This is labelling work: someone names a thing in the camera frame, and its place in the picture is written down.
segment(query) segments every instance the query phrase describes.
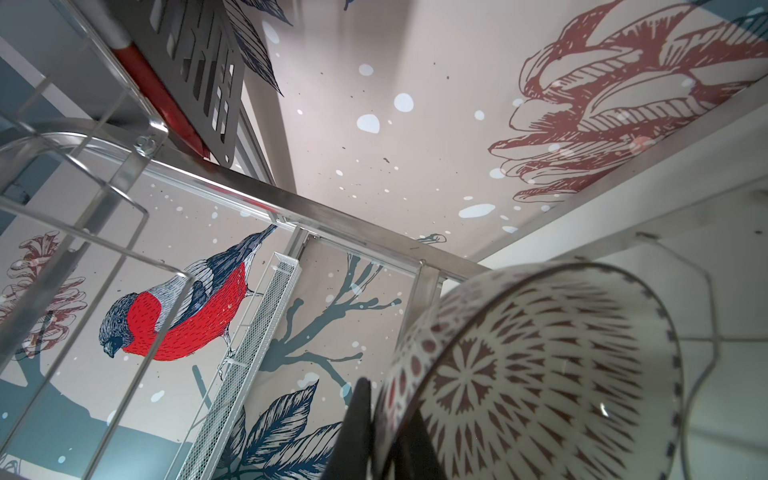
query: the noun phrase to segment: drawn flower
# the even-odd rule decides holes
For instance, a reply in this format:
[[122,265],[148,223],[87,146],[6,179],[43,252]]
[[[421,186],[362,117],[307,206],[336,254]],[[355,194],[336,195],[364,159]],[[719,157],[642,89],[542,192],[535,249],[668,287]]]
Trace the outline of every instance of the drawn flower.
[[[10,315],[16,307],[24,292],[38,278],[48,260],[53,257],[58,248],[56,240],[58,231],[38,235],[25,240],[18,247],[27,250],[27,253],[11,264],[8,276],[12,279],[20,279],[15,285],[8,285],[0,296],[0,323]],[[78,287],[85,281],[82,276],[67,279],[51,301],[46,314],[38,319],[35,327],[29,333],[18,351],[28,358],[32,358],[42,350],[52,348],[61,342],[69,334],[69,325],[76,317],[76,313],[84,310],[87,303],[85,292]]]
[[516,201],[563,201],[763,77],[766,38],[765,12],[729,22],[689,2],[593,8],[525,62],[514,135],[488,151],[536,185]]

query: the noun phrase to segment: metal panel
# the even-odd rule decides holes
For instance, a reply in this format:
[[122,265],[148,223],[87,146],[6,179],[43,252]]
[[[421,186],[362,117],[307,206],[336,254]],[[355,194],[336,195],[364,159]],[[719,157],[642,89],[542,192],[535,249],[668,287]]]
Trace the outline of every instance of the metal panel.
[[216,160],[234,160],[245,64],[221,0],[107,0]]

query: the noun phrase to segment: leaf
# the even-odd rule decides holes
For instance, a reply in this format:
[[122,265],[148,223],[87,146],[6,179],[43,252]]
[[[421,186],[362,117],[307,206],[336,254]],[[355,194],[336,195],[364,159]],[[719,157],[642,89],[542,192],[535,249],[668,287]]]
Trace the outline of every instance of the leaf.
[[230,438],[221,452],[221,458],[219,458],[216,468],[226,468],[231,465],[232,461],[240,455],[243,445],[245,445],[245,408],[240,407],[240,413],[235,419]]
[[270,56],[266,52],[266,46],[261,41],[261,37],[256,32],[253,24],[243,12],[243,9],[237,3],[237,0],[224,0],[224,7],[232,21],[232,29],[237,37],[237,44],[240,46],[240,53],[243,55],[245,65],[256,72],[266,83],[272,85],[277,93],[282,95],[280,87],[277,86],[275,72],[272,69]]
[[275,18],[279,18],[283,22],[286,22],[288,25],[293,27],[293,24],[291,22],[288,22],[288,18],[286,18],[285,12],[283,12],[283,9],[278,5],[277,0],[241,0],[242,3],[249,5],[251,7],[256,7],[262,12],[266,12],[270,15],[272,15]]
[[316,388],[317,382],[272,402],[250,431],[248,446],[240,463],[261,467],[291,440],[301,435],[310,415]]
[[326,469],[326,464],[336,443],[341,422],[320,427],[301,439],[293,440],[264,465],[267,480],[316,480]]

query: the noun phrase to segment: bird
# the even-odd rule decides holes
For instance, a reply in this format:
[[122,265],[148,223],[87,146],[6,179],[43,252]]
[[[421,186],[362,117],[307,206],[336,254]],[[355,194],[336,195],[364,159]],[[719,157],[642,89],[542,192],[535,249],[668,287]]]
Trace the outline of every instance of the bird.
[[[185,269],[195,276],[195,281],[154,359],[168,362],[189,356],[220,336],[230,348],[230,322],[240,302],[254,294],[247,285],[253,255],[275,229],[276,225],[270,225],[226,251],[198,260]],[[98,334],[104,353],[114,358],[118,350],[123,349],[126,353],[146,356],[184,282],[184,278],[174,276],[142,293],[129,293],[112,304]]]

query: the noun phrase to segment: black object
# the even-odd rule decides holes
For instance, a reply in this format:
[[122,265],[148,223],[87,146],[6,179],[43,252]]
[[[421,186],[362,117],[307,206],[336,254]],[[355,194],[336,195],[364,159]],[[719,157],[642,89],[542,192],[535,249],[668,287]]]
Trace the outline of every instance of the black object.
[[245,64],[222,0],[106,3],[217,162],[231,167]]
[[371,382],[357,380],[339,437],[320,480],[365,480],[371,455]]
[[[320,480],[365,480],[372,454],[371,382],[355,385],[333,453]],[[396,480],[446,480],[419,410],[395,444]]]

